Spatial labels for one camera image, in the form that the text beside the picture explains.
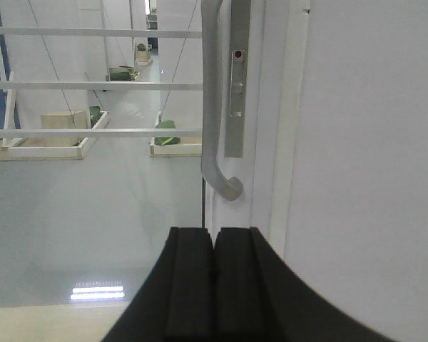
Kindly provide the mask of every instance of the floor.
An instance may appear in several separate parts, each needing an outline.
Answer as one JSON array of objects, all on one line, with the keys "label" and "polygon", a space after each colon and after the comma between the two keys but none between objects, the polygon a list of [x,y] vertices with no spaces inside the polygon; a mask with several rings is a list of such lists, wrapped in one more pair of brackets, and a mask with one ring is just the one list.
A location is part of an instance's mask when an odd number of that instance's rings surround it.
[{"label": "floor", "polygon": [[[156,81],[159,72],[154,56],[141,81]],[[97,96],[91,105],[101,101],[110,128],[154,126],[158,91]],[[0,162],[0,342],[55,341],[44,336],[61,322],[45,318],[42,329],[44,312],[66,317],[70,329],[88,329],[73,318],[80,313],[73,288],[120,284],[119,302],[83,311],[92,313],[97,335],[81,340],[97,341],[146,279],[170,227],[201,226],[201,184],[199,157],[151,158],[149,139],[101,138],[85,160]],[[22,317],[21,330],[5,328]]]}]

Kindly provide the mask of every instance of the silver door handle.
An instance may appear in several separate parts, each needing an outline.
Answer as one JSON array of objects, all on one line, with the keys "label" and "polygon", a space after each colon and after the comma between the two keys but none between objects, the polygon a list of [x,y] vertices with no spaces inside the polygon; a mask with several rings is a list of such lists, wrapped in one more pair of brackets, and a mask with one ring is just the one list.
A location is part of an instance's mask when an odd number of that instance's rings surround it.
[{"label": "silver door handle", "polygon": [[234,201],[243,193],[236,178],[225,178],[217,153],[222,116],[222,57],[219,42],[219,11],[223,0],[201,0],[203,31],[203,144],[201,172],[206,182],[223,198]]}]

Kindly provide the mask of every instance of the glass pane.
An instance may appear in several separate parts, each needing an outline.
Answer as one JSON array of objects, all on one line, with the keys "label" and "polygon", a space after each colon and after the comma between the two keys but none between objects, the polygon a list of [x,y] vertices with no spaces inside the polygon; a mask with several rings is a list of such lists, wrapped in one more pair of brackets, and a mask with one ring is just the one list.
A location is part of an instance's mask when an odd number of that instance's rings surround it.
[{"label": "glass pane", "polygon": [[[192,1],[190,11],[169,14],[170,2],[159,0],[168,20],[199,11]],[[89,8],[95,3],[0,0],[0,16],[4,26],[36,27],[36,17],[40,27],[101,28],[101,11]],[[128,0],[104,3],[106,27],[130,28]],[[141,4],[145,13],[144,1],[133,1],[134,29],[150,25]],[[111,37],[105,48],[101,37],[6,36],[1,49],[15,81],[105,81],[113,72],[201,83],[201,40],[177,41]],[[114,70],[121,66],[131,69]],[[5,120],[13,93],[0,90],[0,128],[154,128],[159,120],[201,127],[200,91],[17,90]],[[0,342],[99,341],[146,279],[169,229],[202,226],[193,152],[200,139],[178,138],[168,146],[150,138],[0,140]]]}]

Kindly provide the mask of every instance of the wire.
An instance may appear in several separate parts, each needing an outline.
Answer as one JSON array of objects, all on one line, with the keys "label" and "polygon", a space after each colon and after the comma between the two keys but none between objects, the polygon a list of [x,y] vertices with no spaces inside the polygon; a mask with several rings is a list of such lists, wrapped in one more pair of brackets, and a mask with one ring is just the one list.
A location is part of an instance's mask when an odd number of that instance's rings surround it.
[{"label": "wire", "polygon": [[[88,77],[88,74],[84,73],[84,75],[86,75],[87,80],[90,81],[90,78]],[[101,109],[103,110],[104,109],[103,104],[102,104],[100,98],[98,97],[98,94],[97,94],[96,90],[93,89],[92,91],[93,91],[93,94],[95,95],[95,97],[97,98],[98,103],[100,103]]]},{"label": "wire", "polygon": [[[37,26],[37,27],[40,27],[40,24],[39,24],[39,22],[38,22],[38,19],[36,18],[36,14],[35,14],[35,11],[34,11],[34,7],[31,5],[30,0],[28,0],[28,2],[29,2],[29,6],[30,6],[31,13],[32,13],[32,15],[34,16],[36,26]],[[57,73],[57,70],[56,70],[56,66],[54,65],[54,61],[52,60],[51,54],[49,53],[49,48],[48,48],[48,45],[46,44],[46,39],[44,38],[44,36],[43,36],[43,35],[41,35],[41,39],[43,40],[43,45],[44,45],[44,48],[46,49],[46,53],[48,54],[48,58],[49,58],[49,61],[51,62],[52,69],[54,70],[54,74],[56,75],[57,80],[58,80],[58,81],[60,81],[60,78],[59,78],[58,73]],[[74,114],[73,114],[73,111],[72,111],[72,110],[71,110],[71,108],[70,108],[70,104],[68,103],[68,99],[66,98],[65,90],[64,90],[64,89],[61,89],[61,92],[62,92],[63,98],[65,99],[66,107],[68,108],[68,110],[69,110],[69,112],[70,112],[71,119],[73,120],[73,123],[74,123],[74,125],[76,126],[76,122],[75,122],[75,120],[74,120]]]},{"label": "wire", "polygon": [[[105,15],[106,15],[106,19],[108,20],[108,22],[109,22],[109,27],[113,27],[113,24],[111,23],[111,20],[109,19],[109,15],[108,15],[108,11],[106,10],[106,7],[104,8],[104,11],[105,11]],[[117,39],[117,37],[114,37],[115,38],[115,40],[116,40],[116,43],[117,43],[117,47],[119,48],[119,51],[121,52],[121,55],[122,55],[122,59],[123,59],[123,64],[126,66],[127,65],[127,59],[126,59],[126,57],[125,57],[125,55],[123,54],[123,51],[122,51],[122,48],[121,48],[121,45],[119,44],[119,40]]]},{"label": "wire", "polygon": [[[186,30],[186,31],[189,31],[189,29],[190,29],[190,25],[192,25],[192,20],[193,20],[193,17],[195,16],[195,10],[197,9],[197,5],[198,5],[198,0],[195,2],[195,6],[193,7],[192,16],[191,16],[191,18],[190,18],[190,21],[189,21],[189,23],[188,23],[188,26],[187,26],[187,30]],[[176,73],[178,72],[178,67],[179,67],[180,59],[181,59],[181,57],[182,57],[182,55],[183,55],[184,46],[185,46],[185,42],[186,42],[186,41],[187,41],[187,38],[184,38],[184,42],[183,42],[182,47],[180,48],[180,53],[179,53],[178,62],[176,63],[176,67],[175,67],[175,69],[174,69],[174,74],[173,74],[173,78],[171,79],[171,83],[174,83],[174,79],[175,79],[175,77],[176,77]],[[165,109],[166,109],[166,103],[168,102],[168,99],[169,99],[169,97],[170,97],[170,94],[171,94],[171,90],[169,90],[169,91],[168,91],[168,94],[166,94],[165,103],[163,104],[163,109],[162,109],[162,115],[163,115],[163,114],[164,114],[164,112],[165,112]]]}]

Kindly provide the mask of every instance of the white railing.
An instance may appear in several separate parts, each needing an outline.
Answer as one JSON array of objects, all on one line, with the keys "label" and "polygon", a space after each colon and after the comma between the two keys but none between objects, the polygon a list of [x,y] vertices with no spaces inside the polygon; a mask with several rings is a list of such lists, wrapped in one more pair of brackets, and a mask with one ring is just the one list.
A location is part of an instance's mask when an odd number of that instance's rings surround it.
[{"label": "white railing", "polygon": [[59,129],[59,130],[0,130],[0,139],[12,138],[153,138],[153,137],[201,137],[201,129],[160,129],[160,128],[103,128]]},{"label": "white railing", "polygon": [[0,81],[0,89],[64,90],[203,90],[202,83],[152,82],[41,82]]},{"label": "white railing", "polygon": [[151,37],[151,38],[201,38],[200,31],[162,30],[112,30],[103,28],[44,28],[0,27],[0,35],[15,36],[81,36],[81,37]]},{"label": "white railing", "polygon": [[[161,31],[161,30],[112,30],[92,28],[17,28],[0,27],[0,35],[18,36],[98,36],[98,37],[155,37],[155,38],[202,38],[199,31]],[[202,83],[151,83],[151,82],[61,82],[61,81],[0,81],[0,89],[5,90],[203,90]],[[15,91],[11,93],[7,103],[8,114],[14,107]],[[79,138],[153,138],[153,137],[201,137],[201,129],[155,129],[155,128],[123,128],[123,129],[5,129],[0,130],[0,139],[4,146],[12,143],[11,139],[48,138],[48,137],[79,137]]]}]

